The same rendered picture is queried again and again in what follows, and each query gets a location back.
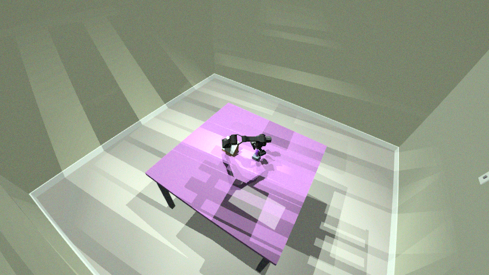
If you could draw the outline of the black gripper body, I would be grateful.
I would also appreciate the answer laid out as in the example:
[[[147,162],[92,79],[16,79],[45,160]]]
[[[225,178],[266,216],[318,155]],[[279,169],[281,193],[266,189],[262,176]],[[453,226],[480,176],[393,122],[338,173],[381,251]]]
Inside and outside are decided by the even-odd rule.
[[[254,145],[256,147],[256,149],[259,149],[260,151],[258,152],[260,156],[263,156],[266,154],[266,151],[265,150],[262,150],[261,149],[261,146],[263,144],[257,144],[256,142],[250,142],[252,145]]]

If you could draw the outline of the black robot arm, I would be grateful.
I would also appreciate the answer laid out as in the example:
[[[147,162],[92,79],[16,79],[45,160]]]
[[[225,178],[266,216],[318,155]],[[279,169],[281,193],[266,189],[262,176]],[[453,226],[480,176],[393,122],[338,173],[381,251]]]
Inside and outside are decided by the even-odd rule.
[[[222,148],[230,148],[231,145],[240,145],[241,143],[243,142],[256,142],[257,144],[263,144],[261,146],[261,148],[263,146],[266,146],[266,143],[271,143],[272,141],[272,138],[271,136],[265,136],[264,134],[260,134],[260,135],[257,135],[257,136],[246,136],[246,135],[239,135],[241,136],[242,138],[242,142],[240,142],[239,144],[237,144],[237,135],[238,134],[232,134],[229,139],[222,139]]]

